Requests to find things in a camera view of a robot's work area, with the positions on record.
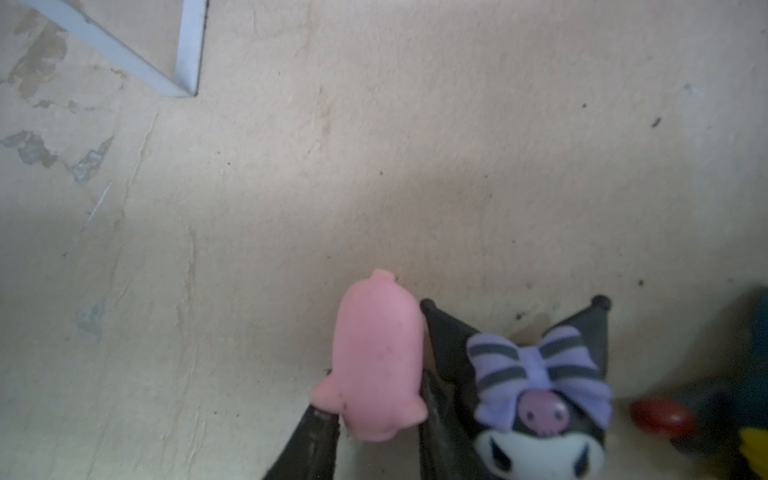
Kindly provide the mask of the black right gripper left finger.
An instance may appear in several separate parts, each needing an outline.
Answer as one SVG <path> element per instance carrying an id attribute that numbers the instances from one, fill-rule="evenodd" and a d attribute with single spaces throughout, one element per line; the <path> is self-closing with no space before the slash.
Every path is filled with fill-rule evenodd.
<path id="1" fill-rule="evenodd" d="M 333 480 L 339 435 L 339 415 L 309 405 L 263 480 Z"/>

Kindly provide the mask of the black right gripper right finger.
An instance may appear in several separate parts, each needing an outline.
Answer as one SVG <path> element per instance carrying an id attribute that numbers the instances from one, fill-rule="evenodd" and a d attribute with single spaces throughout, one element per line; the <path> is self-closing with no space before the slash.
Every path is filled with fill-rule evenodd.
<path id="1" fill-rule="evenodd" d="M 422 479 L 479 479 L 480 463 L 438 378 L 425 371 L 421 394 L 428 417 L 419 430 Z"/>

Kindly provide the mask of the white two-tier shelf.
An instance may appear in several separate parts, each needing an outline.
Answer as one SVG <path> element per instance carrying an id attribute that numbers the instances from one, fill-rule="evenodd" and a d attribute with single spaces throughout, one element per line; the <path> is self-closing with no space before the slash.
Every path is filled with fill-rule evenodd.
<path id="1" fill-rule="evenodd" d="M 158 93 L 198 91 L 209 2 L 206 0 L 26 1 Z"/>

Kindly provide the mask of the black purple Kuromi figurine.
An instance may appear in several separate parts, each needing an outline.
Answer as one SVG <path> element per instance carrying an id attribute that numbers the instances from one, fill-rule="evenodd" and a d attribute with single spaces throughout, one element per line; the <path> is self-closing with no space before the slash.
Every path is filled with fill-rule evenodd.
<path id="1" fill-rule="evenodd" d="M 550 327 L 535 344 L 481 333 L 420 303 L 439 380 L 480 463 L 479 479 L 597 479 L 612 417 L 611 300 Z"/>

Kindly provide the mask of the purple toy figure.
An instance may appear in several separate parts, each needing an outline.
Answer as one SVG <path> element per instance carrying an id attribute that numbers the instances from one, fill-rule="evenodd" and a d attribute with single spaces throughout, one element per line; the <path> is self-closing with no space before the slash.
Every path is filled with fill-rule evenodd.
<path id="1" fill-rule="evenodd" d="M 749 320 L 744 369 L 732 379 L 707 379 L 630 405 L 633 424 L 700 460 L 724 479 L 757 479 L 740 454 L 739 430 L 767 430 L 767 290 L 762 289 Z"/>

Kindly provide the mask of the yellow toy figure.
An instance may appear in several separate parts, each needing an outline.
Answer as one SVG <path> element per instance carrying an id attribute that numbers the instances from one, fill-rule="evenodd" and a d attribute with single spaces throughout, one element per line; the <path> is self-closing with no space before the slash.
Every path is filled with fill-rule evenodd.
<path id="1" fill-rule="evenodd" d="M 751 474 L 757 479 L 767 480 L 768 473 L 768 431 L 745 427 L 739 430 L 740 454 L 746 461 Z"/>

